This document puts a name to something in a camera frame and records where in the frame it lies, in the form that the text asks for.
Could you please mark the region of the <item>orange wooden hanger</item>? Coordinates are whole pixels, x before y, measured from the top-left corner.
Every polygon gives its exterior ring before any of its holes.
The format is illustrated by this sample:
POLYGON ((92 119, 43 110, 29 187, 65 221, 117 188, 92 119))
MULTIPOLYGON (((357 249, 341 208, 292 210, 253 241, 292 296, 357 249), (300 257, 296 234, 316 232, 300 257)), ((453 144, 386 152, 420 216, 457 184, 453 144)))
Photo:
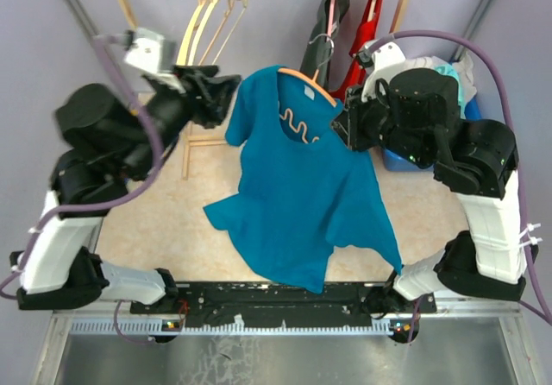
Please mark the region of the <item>orange wooden hanger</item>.
MULTIPOLYGON (((330 62, 334 51, 335 43, 328 34, 316 35, 313 40, 309 41, 309 44, 313 44, 318 39, 325 39, 325 42, 329 45, 328 57, 322 60, 315 69, 314 74, 311 77, 306 76, 298 70, 293 70, 289 67, 280 67, 278 74, 285 78, 295 79, 301 82, 301 91, 304 97, 312 103, 325 102, 329 104, 333 109, 337 109, 339 104, 338 100, 333 98, 321 85, 317 83, 318 74, 320 68, 330 62)), ((304 120, 297 120, 295 113, 291 107, 286 107, 283 114, 279 114, 279 118, 288 123, 288 127, 296 135, 298 135, 304 144, 311 144, 319 140, 318 136, 309 137, 308 124, 304 120)))

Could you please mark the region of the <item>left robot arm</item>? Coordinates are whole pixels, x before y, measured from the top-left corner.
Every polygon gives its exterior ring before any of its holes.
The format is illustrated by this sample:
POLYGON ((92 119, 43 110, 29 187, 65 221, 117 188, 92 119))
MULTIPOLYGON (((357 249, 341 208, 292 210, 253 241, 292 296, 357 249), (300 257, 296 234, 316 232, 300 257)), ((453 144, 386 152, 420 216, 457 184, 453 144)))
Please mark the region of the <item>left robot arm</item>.
POLYGON ((212 65, 175 66, 168 81, 149 74, 154 95, 143 106, 148 127, 100 83, 78 88, 55 111, 69 150, 50 175, 28 246, 9 257, 20 282, 20 310, 74 310, 97 301, 127 301, 145 313, 178 306, 179 290, 167 269, 111 264, 85 241, 112 209, 133 198, 129 181, 153 181, 187 124, 212 129, 225 120, 241 79, 212 65))

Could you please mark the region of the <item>blue t shirt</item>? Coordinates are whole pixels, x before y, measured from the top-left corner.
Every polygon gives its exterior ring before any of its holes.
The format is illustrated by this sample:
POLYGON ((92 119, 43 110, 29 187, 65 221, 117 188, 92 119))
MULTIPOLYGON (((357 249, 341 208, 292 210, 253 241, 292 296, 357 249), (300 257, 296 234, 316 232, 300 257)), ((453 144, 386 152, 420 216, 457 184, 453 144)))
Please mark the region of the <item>blue t shirt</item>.
POLYGON ((348 149, 330 126, 342 105, 308 101, 279 68, 260 69, 238 89, 225 138, 241 149, 241 178, 235 195, 204 208, 206 217, 256 274, 313 293, 323 291, 338 247, 373 249, 400 270, 371 156, 348 149), (302 143, 279 118, 286 107, 318 141, 302 143))

